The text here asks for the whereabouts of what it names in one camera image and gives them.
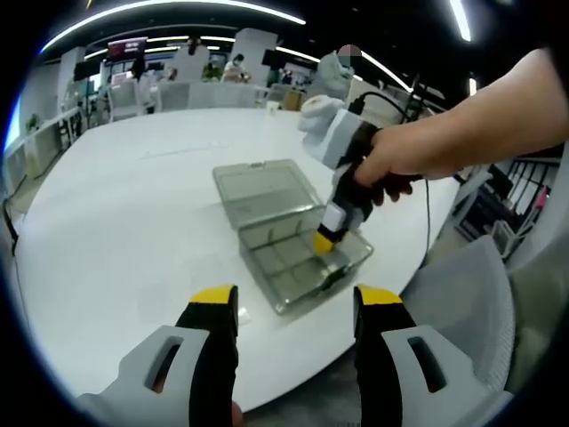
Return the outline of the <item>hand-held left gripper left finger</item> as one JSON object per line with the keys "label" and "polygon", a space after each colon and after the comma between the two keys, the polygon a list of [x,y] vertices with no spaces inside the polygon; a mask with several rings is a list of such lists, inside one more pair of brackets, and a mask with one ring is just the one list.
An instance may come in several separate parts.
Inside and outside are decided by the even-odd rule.
{"label": "hand-held left gripper left finger", "polygon": [[102,392],[77,398],[100,426],[230,426],[238,366],[238,288],[206,288],[176,323],[160,326],[120,361]]}

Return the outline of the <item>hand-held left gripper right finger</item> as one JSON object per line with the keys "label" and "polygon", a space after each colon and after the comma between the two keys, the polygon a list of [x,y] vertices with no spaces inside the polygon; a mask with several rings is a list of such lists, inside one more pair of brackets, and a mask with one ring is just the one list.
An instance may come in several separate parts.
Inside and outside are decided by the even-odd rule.
{"label": "hand-held left gripper right finger", "polygon": [[486,426],[512,399],[475,376],[472,360],[418,326],[387,289],[353,289],[355,369],[363,426]]}

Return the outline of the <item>person's right hand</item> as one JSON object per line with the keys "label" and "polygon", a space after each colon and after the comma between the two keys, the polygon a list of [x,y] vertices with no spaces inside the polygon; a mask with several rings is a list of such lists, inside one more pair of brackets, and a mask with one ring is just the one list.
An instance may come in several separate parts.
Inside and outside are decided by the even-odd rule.
{"label": "person's right hand", "polygon": [[462,168],[456,135],[446,114],[380,130],[372,138],[370,155],[356,169],[355,180],[367,188],[379,187],[374,204],[382,205],[385,197],[396,202],[413,193],[412,175],[440,179]]}

